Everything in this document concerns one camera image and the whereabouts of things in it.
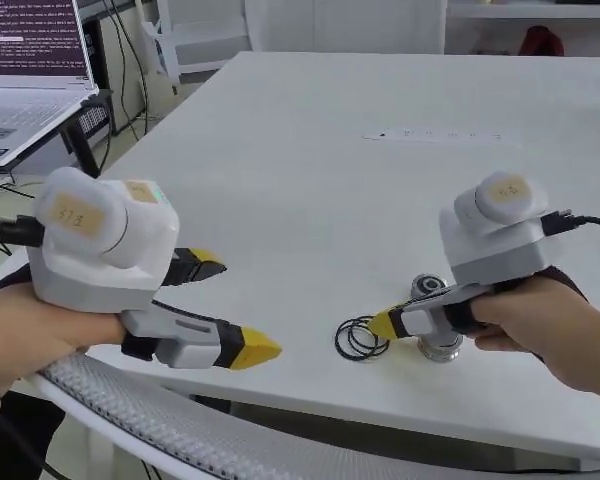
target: floor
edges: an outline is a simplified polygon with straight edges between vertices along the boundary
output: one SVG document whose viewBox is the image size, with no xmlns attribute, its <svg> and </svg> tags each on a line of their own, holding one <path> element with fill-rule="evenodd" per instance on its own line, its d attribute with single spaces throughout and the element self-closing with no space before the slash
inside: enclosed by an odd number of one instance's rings
<svg viewBox="0 0 600 480">
<path fill-rule="evenodd" d="M 166 110 L 159 112 L 164 116 L 169 110 L 183 101 L 199 86 L 199 81 L 186 86 L 179 98 L 169 99 Z M 141 122 L 136 122 L 141 131 Z M 130 130 L 113 139 L 109 166 L 119 159 L 135 143 Z M 95 150 L 100 158 L 104 145 Z M 43 178 L 18 178 L 20 191 L 35 195 Z M 31 200 L 0 192 L 0 216 L 11 217 L 30 211 Z M 17 386 L 18 390 L 35 394 L 26 384 Z M 308 438 L 323 440 L 347 448 L 356 448 L 369 453 L 394 456 L 422 463 L 442 464 L 460 468 L 481 468 L 508 470 L 513 468 L 574 468 L 574 461 L 548 455 L 533 454 L 501 447 L 474 444 L 451 439 L 400 432 L 392 429 L 380 429 L 366 425 L 342 422 L 333 419 L 312 417 L 300 414 L 274 411 L 253 406 L 240 406 L 236 414 L 263 425 Z M 72 480 L 86 480 L 85 457 L 86 434 L 84 428 L 72 419 L 67 419 L 56 433 L 48 455 L 48 463 Z M 124 452 L 116 453 L 116 480 L 137 480 L 145 478 L 141 462 Z M 41 480 L 50 480 L 43 475 Z"/>
</svg>

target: white shelf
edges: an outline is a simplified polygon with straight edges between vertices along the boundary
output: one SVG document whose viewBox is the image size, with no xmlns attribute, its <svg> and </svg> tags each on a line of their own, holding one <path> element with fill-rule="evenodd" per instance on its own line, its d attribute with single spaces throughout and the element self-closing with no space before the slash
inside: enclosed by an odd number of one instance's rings
<svg viewBox="0 0 600 480">
<path fill-rule="evenodd" d="M 551 0 L 511 0 L 483 4 L 478 0 L 449 0 L 454 18 L 600 18 L 600 5 L 556 5 Z"/>
</svg>

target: yellow fingertip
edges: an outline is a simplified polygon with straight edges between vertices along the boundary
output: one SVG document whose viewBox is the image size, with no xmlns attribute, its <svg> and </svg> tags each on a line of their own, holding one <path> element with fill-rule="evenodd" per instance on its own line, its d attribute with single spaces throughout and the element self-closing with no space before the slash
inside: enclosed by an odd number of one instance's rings
<svg viewBox="0 0 600 480">
<path fill-rule="evenodd" d="M 230 370 L 244 370 L 260 365 L 273 360 L 282 352 L 282 347 L 264 333 L 247 327 L 242 327 L 241 330 L 244 347 L 229 367 Z"/>
<path fill-rule="evenodd" d="M 198 257 L 200 263 L 213 262 L 218 263 L 220 265 L 224 265 L 222 261 L 220 261 L 220 259 L 216 257 L 215 253 L 213 253 L 210 250 L 205 250 L 203 248 L 190 248 L 189 251 L 193 253 L 196 257 Z"/>
<path fill-rule="evenodd" d="M 398 335 L 391 324 L 391 319 L 389 318 L 389 310 L 385 310 L 384 312 L 380 312 L 369 322 L 367 327 L 374 335 L 377 335 L 381 338 L 386 338 L 387 340 L 397 340 Z"/>
</svg>

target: finger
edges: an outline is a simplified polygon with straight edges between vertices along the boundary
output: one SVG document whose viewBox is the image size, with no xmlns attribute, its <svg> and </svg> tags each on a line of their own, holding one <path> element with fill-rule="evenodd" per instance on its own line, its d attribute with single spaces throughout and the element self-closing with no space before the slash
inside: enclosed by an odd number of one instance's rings
<svg viewBox="0 0 600 480">
<path fill-rule="evenodd" d="M 119 345 L 126 330 L 113 314 L 96 314 L 63 310 L 58 313 L 62 338 L 76 349 L 88 349 L 96 345 Z"/>
<path fill-rule="evenodd" d="M 487 327 L 484 328 L 483 330 L 480 330 L 480 331 L 474 332 L 474 333 L 470 333 L 469 335 L 467 335 L 467 337 L 475 340 L 476 338 L 489 337 L 491 335 L 499 335 L 501 333 L 503 333 L 501 327 L 499 327 L 497 325 L 487 325 Z"/>
<path fill-rule="evenodd" d="M 480 350 L 485 351 L 498 351 L 498 352 L 526 352 L 527 350 L 522 348 L 519 343 L 512 340 L 506 334 L 492 335 L 489 337 L 477 338 L 476 347 Z"/>
<path fill-rule="evenodd" d="M 478 322 L 499 326 L 503 322 L 502 301 L 500 295 L 483 295 L 471 302 L 471 312 Z"/>
<path fill-rule="evenodd" d="M 126 330 L 113 314 L 84 313 L 50 305 L 39 300 L 30 283 L 12 285 L 0 290 L 12 302 L 23 302 L 21 308 L 35 307 L 38 315 L 52 326 L 56 337 L 75 349 L 102 344 L 120 344 Z"/>
</svg>

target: white wall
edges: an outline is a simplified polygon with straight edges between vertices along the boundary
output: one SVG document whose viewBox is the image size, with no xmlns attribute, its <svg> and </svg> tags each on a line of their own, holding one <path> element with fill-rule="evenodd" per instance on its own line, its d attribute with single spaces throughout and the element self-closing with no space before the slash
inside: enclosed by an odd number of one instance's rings
<svg viewBox="0 0 600 480">
<path fill-rule="evenodd" d="M 464 20 L 447 21 L 446 51 L 463 54 L 476 46 L 516 54 L 527 28 L 545 25 L 558 35 L 567 56 L 600 57 L 600 20 Z"/>
</svg>

